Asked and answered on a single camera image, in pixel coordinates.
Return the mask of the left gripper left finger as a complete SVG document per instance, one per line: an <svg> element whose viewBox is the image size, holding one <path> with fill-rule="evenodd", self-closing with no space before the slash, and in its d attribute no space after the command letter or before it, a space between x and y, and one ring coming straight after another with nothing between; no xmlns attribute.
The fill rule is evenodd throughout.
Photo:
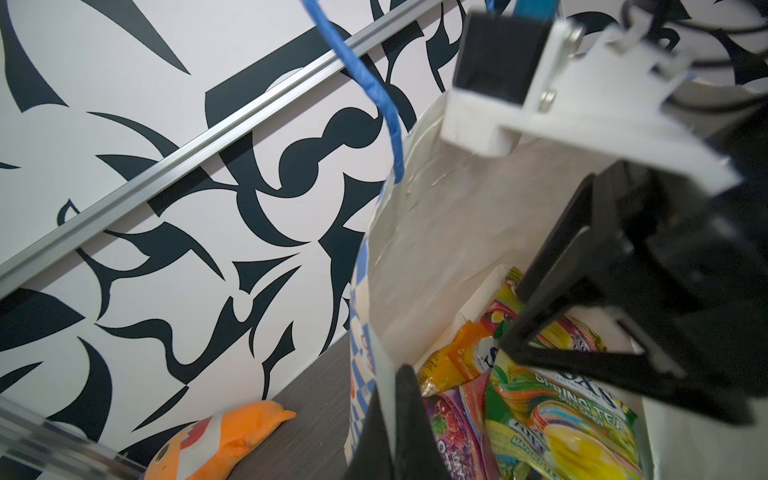
<svg viewBox="0 0 768 480"><path fill-rule="evenodd" d="M344 480L391 480L394 469L379 393L374 391L356 452Z"/></svg>

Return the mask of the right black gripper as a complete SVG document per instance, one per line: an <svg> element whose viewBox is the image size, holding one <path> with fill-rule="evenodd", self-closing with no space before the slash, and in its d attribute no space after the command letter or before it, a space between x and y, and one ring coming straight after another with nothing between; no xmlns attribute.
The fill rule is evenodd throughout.
<svg viewBox="0 0 768 480"><path fill-rule="evenodd" d="M626 161L578 185L516 287L526 304L504 353L732 426L754 422L751 402L767 395L766 109L712 143L744 179L711 198ZM573 303L602 307L645 351L533 346Z"/></svg>

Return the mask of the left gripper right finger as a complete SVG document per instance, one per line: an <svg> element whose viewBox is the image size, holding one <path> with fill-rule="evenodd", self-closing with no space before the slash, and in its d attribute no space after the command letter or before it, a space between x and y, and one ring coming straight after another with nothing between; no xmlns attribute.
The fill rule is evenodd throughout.
<svg viewBox="0 0 768 480"><path fill-rule="evenodd" d="M450 479L412 366L396 373L395 479Z"/></svg>

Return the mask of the purple black cherry candy bag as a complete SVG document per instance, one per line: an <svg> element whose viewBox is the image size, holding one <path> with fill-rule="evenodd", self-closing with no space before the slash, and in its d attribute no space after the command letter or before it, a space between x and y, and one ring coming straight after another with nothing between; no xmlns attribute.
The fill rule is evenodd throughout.
<svg viewBox="0 0 768 480"><path fill-rule="evenodd" d="M489 372L424 398L438 453L452 479L501 479L485 429Z"/></svg>

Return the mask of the orange Fox's fruits candy bag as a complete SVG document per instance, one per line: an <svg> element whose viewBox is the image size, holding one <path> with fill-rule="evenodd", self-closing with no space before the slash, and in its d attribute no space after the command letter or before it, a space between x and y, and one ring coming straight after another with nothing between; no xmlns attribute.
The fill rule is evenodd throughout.
<svg viewBox="0 0 768 480"><path fill-rule="evenodd" d="M503 323L467 322L445 346L431 353L416 373L422 397L463 385L490 370Z"/></svg>

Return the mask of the green Fox's candy bag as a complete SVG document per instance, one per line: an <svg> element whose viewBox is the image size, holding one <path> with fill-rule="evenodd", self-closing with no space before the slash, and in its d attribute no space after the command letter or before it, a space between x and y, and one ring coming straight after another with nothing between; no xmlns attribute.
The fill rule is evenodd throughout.
<svg viewBox="0 0 768 480"><path fill-rule="evenodd" d="M636 414L584 376L494 356L484 430L504 479L641 479Z"/></svg>

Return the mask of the blue checkered paper bag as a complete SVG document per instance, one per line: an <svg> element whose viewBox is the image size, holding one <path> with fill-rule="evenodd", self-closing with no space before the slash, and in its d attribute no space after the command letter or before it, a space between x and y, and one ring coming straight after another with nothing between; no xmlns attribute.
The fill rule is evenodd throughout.
<svg viewBox="0 0 768 480"><path fill-rule="evenodd" d="M382 110L394 153L392 172L377 199L351 280L348 466L377 390L394 469L395 377L400 367L410 365L416 374L427 357L447 345L467 322L503 323L498 340L498 351L503 351L502 336L526 304L516 287L588 175L626 161L681 177L705 198L716 196L704 193L685 176L544 137L523 134L503 157L479 156L442 139L447 94L454 86L520 105L555 21L567 20L577 27L580 40L573 52L577 58L614 26L589 28L558 17L557 8L554 1L520 1L506 14L491 7L470 12L452 87L410 133L402 134L392 96L333 30L320 5L305 3L333 53ZM672 20L673 8L661 4L648 27L614 27L623 32L637 27L643 42L678 55L657 44L662 25ZM767 94L700 81L692 73L697 61L691 60L689 79L663 101L662 111L726 156L740 173L712 137L759 108L767 111ZM641 352L640 344L602 307L573 304L531 344L597 353ZM732 426L594 381L637 416L634 431L641 479L766 477L767 395L751 402L752 424Z"/></svg>

